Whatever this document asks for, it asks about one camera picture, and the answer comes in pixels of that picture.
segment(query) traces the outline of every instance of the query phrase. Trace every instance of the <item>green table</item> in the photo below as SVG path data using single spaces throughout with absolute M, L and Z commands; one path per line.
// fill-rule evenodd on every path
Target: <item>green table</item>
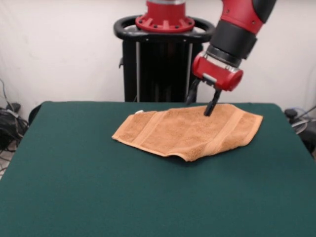
M 280 108 L 243 148 L 186 163 L 111 135 L 138 110 L 44 103 L 0 181 L 1 237 L 315 237 L 316 166 Z

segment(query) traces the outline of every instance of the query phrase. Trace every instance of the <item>red robot arm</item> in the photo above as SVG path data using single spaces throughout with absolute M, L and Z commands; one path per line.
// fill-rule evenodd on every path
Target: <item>red robot arm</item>
M 247 59 L 263 24 L 277 0 L 222 0 L 223 13 L 206 52 L 193 63 L 197 80 L 193 83 L 187 104 L 197 93 L 199 82 L 214 86 L 216 92 L 204 113 L 210 116 L 221 91 L 232 91 L 240 83 L 243 71 L 238 67 Z

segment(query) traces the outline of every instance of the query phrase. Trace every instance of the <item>black handle ring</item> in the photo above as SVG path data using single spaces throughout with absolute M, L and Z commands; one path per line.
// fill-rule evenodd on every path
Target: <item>black handle ring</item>
M 126 27 L 135 25 L 138 16 L 128 16 L 121 18 L 114 24 L 114 34 L 122 39 L 137 42 L 188 42 L 188 43 L 204 43 L 209 42 L 212 38 L 215 26 L 208 21 L 191 17 L 195 20 L 195 27 L 205 30 L 202 33 L 194 31 L 184 33 L 153 33 L 138 31 L 129 31 Z

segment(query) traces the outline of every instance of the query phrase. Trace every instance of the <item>towel fold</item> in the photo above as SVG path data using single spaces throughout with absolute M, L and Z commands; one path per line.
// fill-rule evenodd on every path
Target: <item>towel fold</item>
M 162 157 L 195 161 L 248 145 L 263 119 L 231 104 L 216 105 L 210 117 L 203 115 L 205 108 L 130 115 L 112 138 Z

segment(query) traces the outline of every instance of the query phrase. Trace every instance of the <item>white backdrop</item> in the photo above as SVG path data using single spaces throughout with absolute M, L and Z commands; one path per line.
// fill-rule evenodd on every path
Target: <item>white backdrop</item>
M 188 0 L 188 15 L 217 24 L 219 0 Z M 222 102 L 316 102 L 316 1 L 278 0 L 241 67 L 240 86 Z M 28 115 L 46 100 L 123 101 L 121 40 L 113 24 L 142 14 L 145 0 L 1 0 L 0 77 Z M 206 102 L 212 88 L 201 86 Z

